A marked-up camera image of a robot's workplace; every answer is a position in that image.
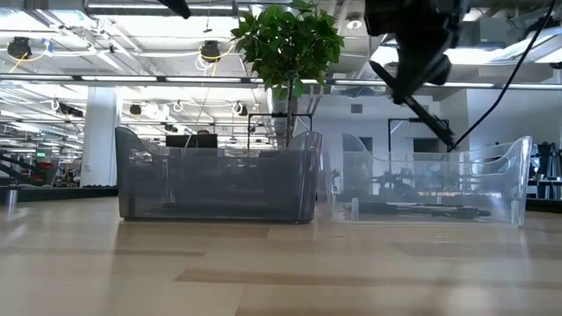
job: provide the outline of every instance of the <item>potted plant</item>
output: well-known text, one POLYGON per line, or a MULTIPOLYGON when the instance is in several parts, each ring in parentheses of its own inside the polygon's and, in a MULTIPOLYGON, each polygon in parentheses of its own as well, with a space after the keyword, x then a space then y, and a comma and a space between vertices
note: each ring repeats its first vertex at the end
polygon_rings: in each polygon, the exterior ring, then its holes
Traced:
POLYGON ((287 10, 272 5, 243 21, 231 31, 238 40, 235 50, 244 51, 244 62, 253 62, 252 72, 263 79, 265 89, 273 89, 279 100, 288 100, 285 145, 292 137, 298 98, 304 91, 303 79, 325 85, 331 62, 338 62, 343 37, 334 28, 335 18, 316 4, 293 0, 287 10))

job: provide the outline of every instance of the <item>clear plastic bin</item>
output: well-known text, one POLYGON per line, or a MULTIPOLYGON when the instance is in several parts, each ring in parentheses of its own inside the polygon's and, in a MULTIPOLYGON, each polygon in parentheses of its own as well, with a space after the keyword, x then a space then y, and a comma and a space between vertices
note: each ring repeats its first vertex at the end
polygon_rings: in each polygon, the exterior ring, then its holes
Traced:
POLYGON ((284 151, 159 147, 116 128, 125 219, 313 219, 321 135, 284 151))
POLYGON ((523 224, 531 137, 405 161, 373 156, 355 140, 363 151, 343 152, 335 221, 523 224))

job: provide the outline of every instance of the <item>ceiling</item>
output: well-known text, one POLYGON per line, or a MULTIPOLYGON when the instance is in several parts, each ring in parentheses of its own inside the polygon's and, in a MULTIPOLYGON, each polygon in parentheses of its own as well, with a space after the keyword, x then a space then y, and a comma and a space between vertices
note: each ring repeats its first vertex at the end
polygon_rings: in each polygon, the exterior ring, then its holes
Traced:
MULTIPOLYGON (((9 0, 6 5, 0 4, 0 73, 8 73, 13 69, 13 74, 215 75, 220 77, 256 75, 250 72, 251 65, 244 64, 242 56, 232 49, 234 42, 230 41, 230 30, 237 26, 238 16, 233 14, 231 1, 211 0, 203 4, 195 0, 190 1, 197 3, 192 5, 194 16, 187 20, 159 8, 155 0, 119 0, 118 2, 90 0, 88 7, 83 7, 82 0, 50 0, 48 7, 37 10, 23 10, 21 2, 21 0, 9 0), (14 36, 26 36, 31 39, 32 58, 38 58, 36 61, 22 62, 14 68, 17 61, 6 52, 6 46, 14 36), (48 49, 45 45, 46 40, 50 43, 48 49), (198 50, 206 40, 217 40, 220 51, 224 54, 216 68, 204 69, 205 65, 198 62, 198 50)), ((239 12, 253 13, 263 10, 271 3, 286 3, 281 0, 236 2, 239 12)), ((472 9, 468 16, 467 19, 471 21, 493 18, 493 22, 501 21, 506 24, 506 15, 516 9, 519 15, 511 19, 509 25, 515 24, 506 29, 508 33, 506 37, 520 34, 522 31, 518 32, 518 29, 528 26, 533 19, 536 20, 544 7, 544 1, 530 0, 474 1, 473 4, 477 4, 478 7, 472 9)), ((321 1, 320 7, 337 17, 338 32, 345 37, 342 57, 339 63, 330 66, 330 75, 337 78, 373 79, 375 74, 365 66, 373 54, 376 56, 377 52, 382 52, 380 54, 384 58, 392 61, 394 48, 378 47, 382 39, 369 38, 364 25, 355 29, 347 27, 349 16, 353 13, 359 15, 363 13, 363 1, 321 1)), ((487 64, 473 64, 474 51, 465 56, 460 54, 460 51, 454 52, 453 54, 457 54, 457 64, 451 72, 450 80, 466 83, 503 83, 516 62, 517 52, 521 50, 520 47, 511 47, 511 50, 508 48, 495 51, 496 59, 488 59, 487 64)), ((540 61, 550 56, 547 61, 553 62, 553 59, 555 61, 557 58, 555 53, 560 48, 562 48, 562 38, 554 34, 531 51, 528 61, 540 61)), ((387 67, 393 70, 392 63, 387 67)), ((547 63, 529 62, 516 81, 540 83, 551 76, 552 71, 547 63)), ((53 85, 1 82, 0 110, 10 115, 0 115, 0 120, 14 119, 12 113, 23 119, 65 120, 67 118, 53 110, 52 100, 58 99, 85 111, 87 89, 86 86, 74 83, 53 85)), ((248 122, 247 118, 234 114, 233 104, 244 104, 249 112, 254 113, 272 111, 267 93, 259 86, 251 88, 130 86, 116 89, 119 89, 124 100, 122 120, 129 122, 127 124, 135 132, 147 135, 146 137, 151 139, 159 139, 158 136, 166 132, 163 131, 162 125, 157 123, 158 118, 154 113, 132 116, 129 113, 132 104, 140 104, 147 108, 157 105, 159 111, 168 107, 166 110, 169 111, 168 118, 190 130, 209 128, 209 123, 217 123, 215 127, 218 129, 217 133, 224 136, 243 135, 247 130, 244 126, 248 122), (202 104, 205 104, 205 107, 201 112, 198 126, 195 126, 194 122, 197 120, 202 104), (148 125, 146 121, 149 120, 155 123, 148 125), (142 124, 133 124, 134 121, 140 121, 142 124)), ((314 100, 318 100, 318 115, 321 117, 338 118, 344 112, 348 113, 347 106, 344 107, 345 111, 338 106, 354 102, 348 97, 339 95, 336 88, 325 89, 321 98, 317 96, 317 91, 314 92, 314 100)), ((431 102, 438 101, 440 97, 450 93, 451 90, 420 91, 420 94, 428 96, 431 102)), ((386 102, 375 97, 361 96, 360 101, 364 104, 386 106, 386 102)), ((300 104, 301 111, 310 111, 313 108, 310 106, 310 96, 303 98, 300 104)), ((385 111, 380 109, 376 111, 366 109, 366 113, 370 112, 373 116, 385 116, 385 111)), ((253 121, 254 124, 258 124, 259 121, 260 124, 265 125, 263 128, 258 128, 256 137, 264 137, 265 140, 273 137, 274 126, 267 118, 256 117, 253 121)), ((4 125, 9 126, 6 127, 8 129, 6 133, 14 133, 11 130, 13 124, 4 125)), ((45 133, 46 137, 60 138, 65 134, 74 135, 77 137, 75 140, 83 137, 83 122, 79 119, 74 124, 39 122, 31 125, 41 127, 41 131, 52 130, 53 133, 45 133)), ((21 136, 21 133, 34 133, 26 132, 21 126, 17 132, 18 136, 21 136)), ((236 144, 243 145, 244 141, 237 140, 236 144)), ((79 141, 75 141, 75 144, 80 146, 79 141)))

